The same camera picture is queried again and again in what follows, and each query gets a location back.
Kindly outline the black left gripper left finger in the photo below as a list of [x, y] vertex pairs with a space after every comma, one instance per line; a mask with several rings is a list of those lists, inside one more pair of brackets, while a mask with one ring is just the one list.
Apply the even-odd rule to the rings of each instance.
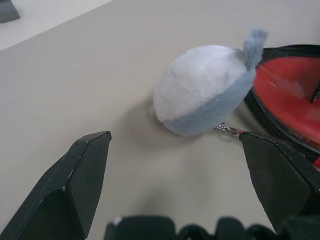
[[76, 140], [38, 180], [0, 234], [2, 240], [85, 240], [102, 193], [112, 135]]

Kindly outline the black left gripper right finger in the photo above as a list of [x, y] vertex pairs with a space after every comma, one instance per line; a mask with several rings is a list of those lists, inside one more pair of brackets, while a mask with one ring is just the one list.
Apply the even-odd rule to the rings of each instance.
[[278, 231], [291, 216], [320, 213], [320, 173], [282, 139], [243, 132], [239, 136], [256, 195]]

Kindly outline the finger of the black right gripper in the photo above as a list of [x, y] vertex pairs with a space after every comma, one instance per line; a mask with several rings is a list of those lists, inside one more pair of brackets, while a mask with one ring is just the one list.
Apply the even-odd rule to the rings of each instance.
[[317, 82], [317, 84], [312, 92], [310, 102], [314, 103], [319, 97], [320, 97], [320, 80]]

